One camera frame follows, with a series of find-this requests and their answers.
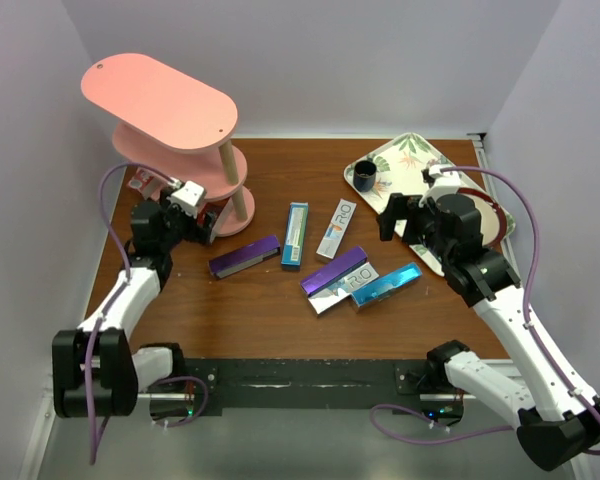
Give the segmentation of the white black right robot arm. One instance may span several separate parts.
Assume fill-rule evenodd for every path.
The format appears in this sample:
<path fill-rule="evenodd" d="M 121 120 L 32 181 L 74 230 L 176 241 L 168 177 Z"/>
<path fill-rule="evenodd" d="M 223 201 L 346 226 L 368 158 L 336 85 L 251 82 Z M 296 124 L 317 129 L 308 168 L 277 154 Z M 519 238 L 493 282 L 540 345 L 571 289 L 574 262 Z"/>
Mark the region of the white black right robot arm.
<path fill-rule="evenodd" d="M 600 454 L 600 395 L 558 351 L 526 304 L 510 263 L 484 245 L 473 200 L 394 193 L 377 217 L 381 240 L 392 238 L 399 221 L 406 223 L 403 242 L 438 257 L 447 285 L 489 326 L 524 380 L 514 382 L 452 340 L 428 352 L 428 386 L 475 396 L 511 426 L 526 455 L 545 471 L 580 454 Z"/>

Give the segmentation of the purple toothpaste box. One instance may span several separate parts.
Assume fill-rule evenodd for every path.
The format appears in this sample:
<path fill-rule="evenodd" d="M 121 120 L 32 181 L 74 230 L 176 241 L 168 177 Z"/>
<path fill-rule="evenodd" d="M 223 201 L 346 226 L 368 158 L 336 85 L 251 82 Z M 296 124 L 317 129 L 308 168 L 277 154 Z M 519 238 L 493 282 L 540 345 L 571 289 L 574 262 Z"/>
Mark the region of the purple toothpaste box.
<path fill-rule="evenodd" d="M 300 282 L 300 287 L 308 297 L 311 297 L 363 265 L 367 260 L 366 252 L 361 247 L 356 246 L 305 277 Z"/>
<path fill-rule="evenodd" d="M 213 258 L 208 262 L 211 275 L 223 279 L 269 258 L 279 255 L 280 242 L 276 235 L 268 235 L 248 245 Z"/>

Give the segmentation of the red 3D toothpaste box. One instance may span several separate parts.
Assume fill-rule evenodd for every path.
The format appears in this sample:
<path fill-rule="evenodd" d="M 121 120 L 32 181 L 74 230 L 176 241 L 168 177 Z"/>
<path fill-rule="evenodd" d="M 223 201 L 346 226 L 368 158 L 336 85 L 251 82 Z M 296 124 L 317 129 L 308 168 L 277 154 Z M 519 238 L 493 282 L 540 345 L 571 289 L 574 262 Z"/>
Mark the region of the red 3D toothpaste box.
<path fill-rule="evenodd" d="M 224 223 L 233 212 L 233 201 L 231 199 L 224 199 L 219 202 L 207 202 L 203 207 L 219 207 L 220 208 L 220 216 L 215 225 L 215 233 L 216 237 L 219 235 L 221 229 L 224 226 Z"/>

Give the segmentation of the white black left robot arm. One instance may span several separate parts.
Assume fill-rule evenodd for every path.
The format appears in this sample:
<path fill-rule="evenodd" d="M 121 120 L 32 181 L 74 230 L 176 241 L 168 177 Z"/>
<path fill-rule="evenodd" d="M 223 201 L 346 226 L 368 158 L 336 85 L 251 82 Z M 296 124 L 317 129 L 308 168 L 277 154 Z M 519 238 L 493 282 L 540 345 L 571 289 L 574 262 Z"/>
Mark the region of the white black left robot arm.
<path fill-rule="evenodd" d="M 180 390 L 187 368 L 178 344 L 158 343 L 133 353 L 129 338 L 172 271 L 172 250 L 187 241 L 209 243 L 214 218 L 202 201 L 146 200 L 131 210 L 132 235 L 122 243 L 123 264 L 106 298 L 74 330 L 52 341 L 54 408 L 62 418 L 128 416 L 139 392 Z"/>

